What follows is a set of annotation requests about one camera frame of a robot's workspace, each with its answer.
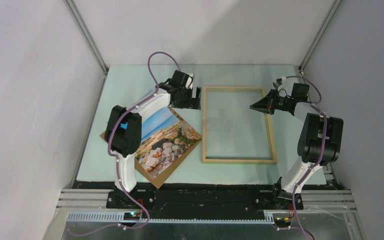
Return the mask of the wooden picture frame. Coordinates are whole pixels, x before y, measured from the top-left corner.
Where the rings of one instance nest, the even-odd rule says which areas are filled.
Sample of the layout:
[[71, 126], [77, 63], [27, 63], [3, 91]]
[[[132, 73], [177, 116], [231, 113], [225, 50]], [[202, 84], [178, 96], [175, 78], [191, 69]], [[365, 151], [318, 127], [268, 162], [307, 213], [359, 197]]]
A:
[[269, 115], [250, 106], [263, 87], [205, 86], [202, 94], [202, 161], [220, 164], [276, 164]]

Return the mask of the beach landscape photo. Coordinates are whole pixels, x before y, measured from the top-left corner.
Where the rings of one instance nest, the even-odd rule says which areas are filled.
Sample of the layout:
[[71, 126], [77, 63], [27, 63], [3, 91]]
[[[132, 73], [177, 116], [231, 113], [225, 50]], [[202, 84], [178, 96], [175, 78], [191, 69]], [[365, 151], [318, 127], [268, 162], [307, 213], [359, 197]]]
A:
[[136, 110], [142, 116], [141, 143], [135, 152], [137, 171], [156, 178], [186, 157], [202, 136], [170, 106], [168, 93], [153, 93]]

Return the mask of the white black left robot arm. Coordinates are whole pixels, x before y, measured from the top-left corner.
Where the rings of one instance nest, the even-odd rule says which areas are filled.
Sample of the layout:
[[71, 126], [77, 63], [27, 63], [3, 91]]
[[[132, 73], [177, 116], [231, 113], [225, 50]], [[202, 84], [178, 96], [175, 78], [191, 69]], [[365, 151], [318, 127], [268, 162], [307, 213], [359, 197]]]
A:
[[135, 153], [142, 142], [142, 125], [164, 107], [199, 110], [201, 87], [194, 87], [194, 75], [175, 70], [172, 77], [156, 85], [155, 89], [130, 107], [116, 105], [111, 109], [104, 140], [108, 154], [116, 159], [115, 185], [123, 190], [118, 201], [125, 208], [133, 208], [138, 202], [134, 191]]

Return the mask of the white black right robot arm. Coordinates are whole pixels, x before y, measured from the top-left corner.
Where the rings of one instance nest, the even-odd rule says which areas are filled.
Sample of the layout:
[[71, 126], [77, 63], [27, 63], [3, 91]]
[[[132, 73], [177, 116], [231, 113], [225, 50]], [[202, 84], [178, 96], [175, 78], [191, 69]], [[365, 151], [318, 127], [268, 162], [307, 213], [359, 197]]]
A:
[[284, 96], [281, 95], [284, 86], [281, 79], [277, 79], [273, 86], [266, 96], [249, 108], [266, 115], [284, 111], [303, 121], [297, 142], [298, 159], [273, 185], [270, 196], [275, 208], [284, 209], [297, 202], [303, 186], [316, 171], [339, 158], [344, 121], [328, 117], [309, 101], [308, 84], [294, 83], [291, 94]]

